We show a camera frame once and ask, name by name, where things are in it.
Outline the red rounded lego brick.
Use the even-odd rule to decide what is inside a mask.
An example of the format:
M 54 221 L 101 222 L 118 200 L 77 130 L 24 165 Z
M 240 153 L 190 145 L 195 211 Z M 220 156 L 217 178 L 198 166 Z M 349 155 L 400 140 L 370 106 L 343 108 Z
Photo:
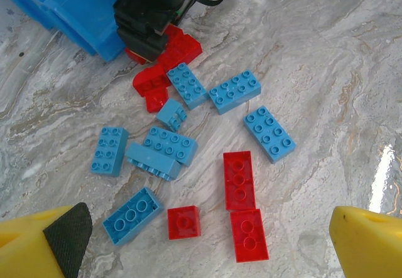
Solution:
M 164 68 L 160 64 L 155 64 L 152 67 L 145 68 L 139 72 L 133 79 L 133 87 L 144 97 L 147 92 L 160 87 L 169 87 L 171 82 L 166 76 Z

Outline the small blue lego brick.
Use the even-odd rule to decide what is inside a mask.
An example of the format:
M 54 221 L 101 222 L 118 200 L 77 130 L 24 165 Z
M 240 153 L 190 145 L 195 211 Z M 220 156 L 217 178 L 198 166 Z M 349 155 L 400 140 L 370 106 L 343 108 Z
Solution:
M 174 99 L 168 99 L 157 113 L 156 118 L 169 130 L 178 132 L 182 123 L 187 119 L 187 113 L 181 103 Z

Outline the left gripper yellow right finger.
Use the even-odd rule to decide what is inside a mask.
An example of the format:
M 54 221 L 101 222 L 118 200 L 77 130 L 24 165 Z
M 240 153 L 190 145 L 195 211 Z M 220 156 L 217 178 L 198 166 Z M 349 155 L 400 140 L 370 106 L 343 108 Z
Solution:
M 337 206 L 329 232 L 345 278 L 402 278 L 402 218 Z

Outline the blue two-by-four lego brick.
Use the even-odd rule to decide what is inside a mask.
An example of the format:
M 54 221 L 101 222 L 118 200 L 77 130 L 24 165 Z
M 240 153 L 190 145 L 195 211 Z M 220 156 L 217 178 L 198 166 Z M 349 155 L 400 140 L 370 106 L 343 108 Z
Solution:
M 144 187 L 106 218 L 103 226 L 114 245 L 123 245 L 136 237 L 163 210 L 161 201 Z
M 206 89 L 204 89 L 186 63 L 181 63 L 169 70 L 167 77 L 190 110 L 208 100 L 209 96 Z
M 195 139 L 153 126 L 143 141 L 143 146 L 159 152 L 189 167 L 198 144 Z
M 218 114 L 223 115 L 261 93 L 261 84 L 246 70 L 209 90 Z
M 136 143 L 130 144 L 125 156 L 131 164 L 167 181 L 177 179 L 182 169 L 175 159 Z
M 103 127 L 90 172 L 119 176 L 129 133 L 123 127 Z
M 243 122 L 272 163 L 284 158 L 296 148 L 296 143 L 265 106 L 245 116 Z

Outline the red two-by-three lego brick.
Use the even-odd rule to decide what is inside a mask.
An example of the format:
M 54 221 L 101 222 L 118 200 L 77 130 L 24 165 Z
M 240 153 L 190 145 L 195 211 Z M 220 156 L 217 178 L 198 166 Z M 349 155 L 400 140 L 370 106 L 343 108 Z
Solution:
M 268 260 L 260 209 L 230 212 L 236 262 Z

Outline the red two-by-two lego brick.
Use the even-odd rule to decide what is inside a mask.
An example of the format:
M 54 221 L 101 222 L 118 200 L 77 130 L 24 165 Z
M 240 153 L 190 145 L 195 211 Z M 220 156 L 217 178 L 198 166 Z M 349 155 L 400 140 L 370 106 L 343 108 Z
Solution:
M 201 236 L 199 209 L 195 205 L 167 209 L 168 238 L 178 240 Z

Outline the blue plastic bin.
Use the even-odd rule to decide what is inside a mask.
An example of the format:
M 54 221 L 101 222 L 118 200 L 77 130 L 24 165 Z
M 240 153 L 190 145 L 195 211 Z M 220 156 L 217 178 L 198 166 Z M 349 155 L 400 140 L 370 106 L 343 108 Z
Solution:
M 115 59 L 125 48 L 117 35 L 116 0 L 12 0 L 46 29 L 55 28 L 91 55 Z

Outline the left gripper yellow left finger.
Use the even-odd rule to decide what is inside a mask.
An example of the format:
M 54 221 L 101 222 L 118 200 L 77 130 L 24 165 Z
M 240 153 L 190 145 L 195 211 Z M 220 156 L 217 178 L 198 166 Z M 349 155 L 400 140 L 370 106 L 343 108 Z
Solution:
M 0 278 L 77 278 L 91 234 L 84 202 L 0 222 Z

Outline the large red lego piece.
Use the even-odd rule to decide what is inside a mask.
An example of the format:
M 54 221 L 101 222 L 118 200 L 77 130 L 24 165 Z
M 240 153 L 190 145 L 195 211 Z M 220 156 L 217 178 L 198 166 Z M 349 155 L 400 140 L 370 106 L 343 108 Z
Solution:
M 201 44 L 192 36 L 184 34 L 179 27 L 170 24 L 165 34 L 168 36 L 167 46 L 156 60 L 165 72 L 181 63 L 188 65 L 202 53 Z

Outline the small red lego brick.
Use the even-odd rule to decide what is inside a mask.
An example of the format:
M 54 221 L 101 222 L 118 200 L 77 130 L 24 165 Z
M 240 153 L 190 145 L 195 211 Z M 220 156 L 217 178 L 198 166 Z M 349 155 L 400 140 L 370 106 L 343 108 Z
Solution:
M 169 99 L 166 87 L 159 87 L 145 93 L 146 109 L 149 113 L 159 112 Z

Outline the red two-by-four lego brick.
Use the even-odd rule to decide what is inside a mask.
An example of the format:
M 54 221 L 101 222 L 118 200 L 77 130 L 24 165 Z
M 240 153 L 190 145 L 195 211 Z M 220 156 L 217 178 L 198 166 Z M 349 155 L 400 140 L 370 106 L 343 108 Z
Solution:
M 251 152 L 224 152 L 223 162 L 226 210 L 256 209 Z

